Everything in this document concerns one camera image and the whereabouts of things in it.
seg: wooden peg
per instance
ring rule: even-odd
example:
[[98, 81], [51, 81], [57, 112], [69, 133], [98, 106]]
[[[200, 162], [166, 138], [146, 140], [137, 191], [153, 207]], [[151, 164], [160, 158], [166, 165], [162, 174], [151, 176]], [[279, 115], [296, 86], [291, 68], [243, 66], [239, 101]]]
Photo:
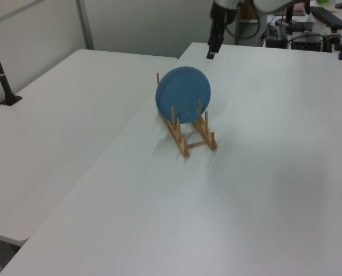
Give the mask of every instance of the wooden peg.
[[207, 127], [207, 111], [205, 112], [205, 127], [204, 127], [204, 131], [205, 131], [205, 133], [207, 133], [208, 132], [208, 127]]
[[175, 107], [173, 105], [171, 107], [171, 111], [172, 111], [172, 126], [175, 127], [176, 126], [176, 118], [175, 118]]
[[179, 135], [179, 141], [181, 142], [181, 124], [180, 124], [180, 118], [177, 118], [177, 133]]
[[199, 105], [199, 118], [201, 118], [201, 100], [200, 99], [198, 101], [198, 105]]

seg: electronic device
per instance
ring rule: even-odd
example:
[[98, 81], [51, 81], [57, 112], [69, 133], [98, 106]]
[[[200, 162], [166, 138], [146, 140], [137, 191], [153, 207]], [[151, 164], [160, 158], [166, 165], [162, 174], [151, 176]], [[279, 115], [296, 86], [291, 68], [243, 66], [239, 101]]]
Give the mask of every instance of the electronic device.
[[266, 47], [267, 48], [287, 48], [287, 30], [286, 26], [267, 25], [266, 29]]
[[336, 9], [342, 9], [342, 2], [335, 4]]
[[315, 18], [325, 23], [332, 32], [342, 29], [342, 20], [323, 7], [310, 7], [310, 12]]
[[[308, 0], [246, 0], [255, 11], [259, 14], [273, 14], [279, 12], [286, 7], [290, 7], [295, 3], [305, 2]], [[239, 9], [244, 4], [244, 0], [214, 0], [212, 9], [210, 10], [210, 17], [212, 18], [212, 27], [210, 30], [210, 37], [208, 41], [209, 50], [207, 53], [208, 59], [213, 59], [214, 55], [219, 52], [223, 40], [224, 31], [228, 24], [231, 24]]]
[[292, 34], [291, 49], [302, 51], [321, 51], [322, 37], [318, 33], [295, 32]]

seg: keyboard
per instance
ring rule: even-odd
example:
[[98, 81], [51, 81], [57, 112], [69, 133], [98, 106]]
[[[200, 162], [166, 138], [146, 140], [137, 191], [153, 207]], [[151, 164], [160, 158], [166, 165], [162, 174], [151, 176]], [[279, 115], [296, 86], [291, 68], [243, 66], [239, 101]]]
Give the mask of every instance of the keyboard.
[[342, 20], [323, 7], [310, 7], [315, 18], [326, 24], [332, 31], [342, 29]]

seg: white tabletop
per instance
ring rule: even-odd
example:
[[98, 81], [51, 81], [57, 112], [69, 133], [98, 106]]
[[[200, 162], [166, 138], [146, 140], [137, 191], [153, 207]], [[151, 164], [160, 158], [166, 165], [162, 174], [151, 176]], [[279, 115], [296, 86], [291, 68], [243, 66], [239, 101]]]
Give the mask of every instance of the white tabletop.
[[21, 245], [176, 59], [80, 50], [0, 106], [0, 239]]
[[217, 150], [185, 159], [152, 93], [1, 276], [342, 275], [342, 62], [206, 53], [175, 66], [208, 77]]

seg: wall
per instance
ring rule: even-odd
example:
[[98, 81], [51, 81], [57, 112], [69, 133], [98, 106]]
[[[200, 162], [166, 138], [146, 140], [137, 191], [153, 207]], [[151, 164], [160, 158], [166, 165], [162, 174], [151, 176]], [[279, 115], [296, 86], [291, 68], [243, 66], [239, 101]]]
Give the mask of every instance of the wall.
[[[212, 0], [82, 0], [94, 48], [179, 58], [191, 42], [206, 43]], [[225, 35], [225, 44], [233, 44]]]
[[0, 22], [0, 60], [14, 93], [77, 49], [85, 43], [75, 0], [44, 0]]

